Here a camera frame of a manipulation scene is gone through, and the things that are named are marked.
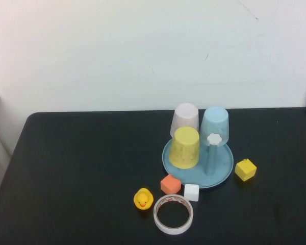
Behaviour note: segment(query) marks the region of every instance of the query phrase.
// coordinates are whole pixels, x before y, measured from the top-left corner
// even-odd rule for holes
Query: white tape
[[[167,202],[179,202],[187,208],[187,210],[189,212],[189,219],[186,221],[185,224],[183,224],[182,226],[177,227],[177,228],[171,228],[171,227],[165,226],[164,224],[162,224],[159,221],[159,219],[158,219],[159,209],[163,204],[165,204]],[[169,234],[169,235],[178,235],[178,234],[181,234],[181,233],[187,231],[188,228],[191,226],[191,224],[193,222],[193,215],[194,215],[193,207],[190,204],[190,202],[187,199],[185,199],[184,197],[182,197],[181,195],[176,195],[176,194],[165,195],[164,197],[161,197],[157,201],[157,203],[155,203],[154,210],[153,210],[153,216],[154,216],[155,224],[157,225],[157,227],[161,231],[163,231],[164,233]]]

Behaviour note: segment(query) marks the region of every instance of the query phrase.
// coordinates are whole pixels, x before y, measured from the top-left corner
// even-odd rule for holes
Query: white wall
[[[1,140],[38,111],[305,105],[306,0],[241,3],[0,0]]]

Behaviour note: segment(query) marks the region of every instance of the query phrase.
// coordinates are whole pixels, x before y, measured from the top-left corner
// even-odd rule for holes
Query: blue cup
[[[222,138],[218,146],[223,146],[229,140],[229,114],[222,107],[211,107],[205,111],[199,132],[200,144],[210,145],[208,136],[212,133]]]

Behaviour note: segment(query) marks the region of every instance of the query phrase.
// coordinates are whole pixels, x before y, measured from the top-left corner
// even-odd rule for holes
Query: blue plate
[[[183,185],[196,184],[200,188],[210,188],[221,184],[231,174],[234,167],[233,154],[226,144],[218,147],[218,151],[215,157],[216,166],[215,172],[212,176],[207,176],[204,172],[204,167],[208,159],[208,146],[199,146],[199,161],[198,163],[189,169],[181,169],[173,166],[169,161],[169,151],[172,139],[165,145],[162,153],[162,162],[165,170],[179,179]]]

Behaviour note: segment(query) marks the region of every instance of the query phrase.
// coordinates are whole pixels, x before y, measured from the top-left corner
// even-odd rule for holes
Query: orange cube
[[[170,174],[161,180],[161,190],[163,190],[166,194],[176,194],[178,191],[180,191],[181,187],[181,181],[175,179]]]

